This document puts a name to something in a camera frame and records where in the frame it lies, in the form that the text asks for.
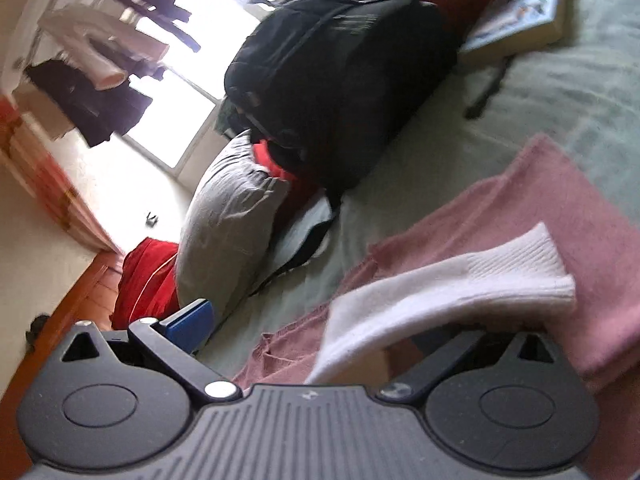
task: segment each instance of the bed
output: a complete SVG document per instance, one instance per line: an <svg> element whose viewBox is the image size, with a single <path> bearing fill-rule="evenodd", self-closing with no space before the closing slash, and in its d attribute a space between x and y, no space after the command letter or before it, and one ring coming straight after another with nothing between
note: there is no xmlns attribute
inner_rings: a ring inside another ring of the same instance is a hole
<svg viewBox="0 0 640 480"><path fill-rule="evenodd" d="M502 172L545 132L604 196L640 224L640 0L571 0L560 43L521 54L478 120L466 106L495 68L456 68L344 197L339 221L308 264L236 306L198 359L233 377L261 334L328 300L368 245L409 228L472 183ZM261 276L284 263L329 214L315 202L273 246Z"/></svg>

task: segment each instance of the window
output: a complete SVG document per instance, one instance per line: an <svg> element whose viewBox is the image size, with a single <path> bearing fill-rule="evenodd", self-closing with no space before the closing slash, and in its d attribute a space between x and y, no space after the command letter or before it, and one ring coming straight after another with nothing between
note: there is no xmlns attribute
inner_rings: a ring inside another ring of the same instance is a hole
<svg viewBox="0 0 640 480"><path fill-rule="evenodd" d="M142 120L124 139L146 156L178 173L189 148L213 124L223 99L223 79L231 60L268 11L247 0L176 0L192 13L188 23L176 22L202 46L194 53L148 18L136 28L170 45L163 62L163 81L131 78L131 86L153 98Z"/></svg>

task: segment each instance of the pillowcase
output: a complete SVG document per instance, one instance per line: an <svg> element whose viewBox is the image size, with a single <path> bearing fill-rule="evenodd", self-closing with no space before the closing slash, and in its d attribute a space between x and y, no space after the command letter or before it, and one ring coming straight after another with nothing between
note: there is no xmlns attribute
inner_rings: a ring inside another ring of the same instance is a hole
<svg viewBox="0 0 640 480"><path fill-rule="evenodd" d="M175 277L181 306L209 300L220 321L249 292L267 251L289 183L254 160L247 132L235 137L202 177L187 211Z"/></svg>

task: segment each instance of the ribbed plastic surface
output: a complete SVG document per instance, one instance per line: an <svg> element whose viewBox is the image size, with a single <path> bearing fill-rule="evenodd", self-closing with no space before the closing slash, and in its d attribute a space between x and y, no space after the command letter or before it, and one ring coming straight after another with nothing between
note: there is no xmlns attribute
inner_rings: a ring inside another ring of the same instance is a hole
<svg viewBox="0 0 640 480"><path fill-rule="evenodd" d="M41 466L26 478L90 478ZM256 386L203 410L190 434L155 461L102 480L447 480L497 476L439 449L417 413L370 399L360 386ZM548 476L585 479L576 468Z"/></svg>

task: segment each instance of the black bag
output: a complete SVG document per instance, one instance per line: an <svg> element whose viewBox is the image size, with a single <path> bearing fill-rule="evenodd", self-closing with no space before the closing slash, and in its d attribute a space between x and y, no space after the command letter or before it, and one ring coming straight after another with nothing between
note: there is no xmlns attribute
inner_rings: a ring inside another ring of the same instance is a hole
<svg viewBox="0 0 640 480"><path fill-rule="evenodd" d="M458 46L420 0L289 0L246 39L226 94L273 160L323 187L334 212L272 277L313 255L343 192L449 73Z"/></svg>

